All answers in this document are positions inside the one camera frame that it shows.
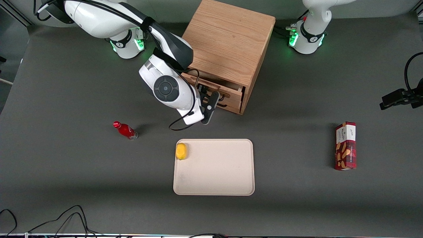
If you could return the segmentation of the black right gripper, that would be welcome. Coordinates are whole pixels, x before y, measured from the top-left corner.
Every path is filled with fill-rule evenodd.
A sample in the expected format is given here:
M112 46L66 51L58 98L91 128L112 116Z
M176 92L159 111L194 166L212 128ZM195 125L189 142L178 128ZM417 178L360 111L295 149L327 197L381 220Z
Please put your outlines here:
M204 118L201 120L201 123L203 125L207 125L213 116L218 101L220 100L220 92L208 92L209 87L202 84L198 84L197 89L200 94L201 107L203 109L204 115Z

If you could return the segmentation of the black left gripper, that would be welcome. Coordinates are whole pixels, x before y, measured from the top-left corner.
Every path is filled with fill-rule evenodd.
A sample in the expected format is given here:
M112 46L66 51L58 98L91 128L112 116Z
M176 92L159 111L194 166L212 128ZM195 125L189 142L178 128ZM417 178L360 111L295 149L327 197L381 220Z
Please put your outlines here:
M411 90L397 89L383 96L382 102L379 104L380 109L386 110L398 104L410 104L413 109L423 106L423 78L420 79L413 92Z

